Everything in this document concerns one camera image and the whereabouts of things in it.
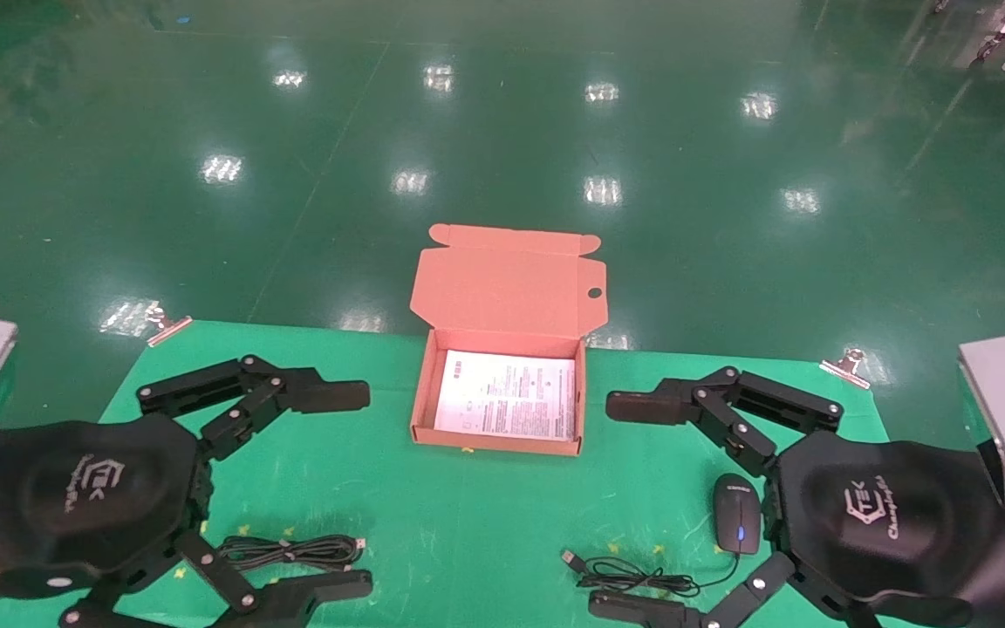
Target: usb connector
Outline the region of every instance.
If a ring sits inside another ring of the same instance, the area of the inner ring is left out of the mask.
[[[576,556],[576,554],[569,552],[569,550],[565,550],[565,552],[561,554],[561,560],[565,561],[565,564],[569,566],[569,569],[579,573],[579,575],[587,573],[587,564],[584,560]]]

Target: metal binder clip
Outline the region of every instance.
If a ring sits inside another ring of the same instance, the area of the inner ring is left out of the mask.
[[[151,347],[157,347],[164,343],[168,339],[172,338],[176,333],[180,333],[181,330],[192,325],[192,317],[185,317],[177,322],[171,321],[167,315],[165,315],[165,309],[160,305],[152,307],[150,313],[147,313],[147,321],[153,323],[157,326],[159,333],[153,335],[150,340],[147,341],[147,345]]]
[[[858,377],[855,370],[858,363],[863,361],[863,353],[858,349],[844,350],[844,357],[839,362],[821,361],[821,370],[836,375],[837,378],[849,381],[862,390],[870,389],[870,382]]]

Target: instruction paper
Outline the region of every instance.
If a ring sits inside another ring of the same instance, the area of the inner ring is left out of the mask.
[[[435,428],[487,436],[573,440],[576,361],[449,351]]]

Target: green epoxy floor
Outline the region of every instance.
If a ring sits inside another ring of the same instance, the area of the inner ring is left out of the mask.
[[[4,418],[98,417],[144,350],[98,333],[124,297],[424,334],[446,221],[603,238],[597,346],[858,346],[890,436],[955,442],[956,346],[1005,334],[1005,46],[966,67],[997,11],[0,0]]]

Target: robotic hand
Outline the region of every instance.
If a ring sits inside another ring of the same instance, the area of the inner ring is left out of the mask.
[[[806,434],[777,452],[733,407]],[[617,421],[692,424],[751,476],[765,476],[773,554],[709,613],[592,592],[593,615],[649,628],[737,628],[789,582],[849,628],[876,616],[934,627],[1005,628],[1005,508],[980,454],[837,436],[838,403],[726,367],[610,393]]]
[[[200,438],[175,421],[238,398]],[[228,604],[214,628],[299,628],[318,604],[367,596],[370,572],[287,578],[254,589],[200,536],[212,460],[225,460],[286,410],[370,403],[362,381],[326,382],[247,355],[137,390],[142,417],[0,430],[0,598],[90,589],[61,628],[163,628],[119,615],[117,601],[185,560]]]

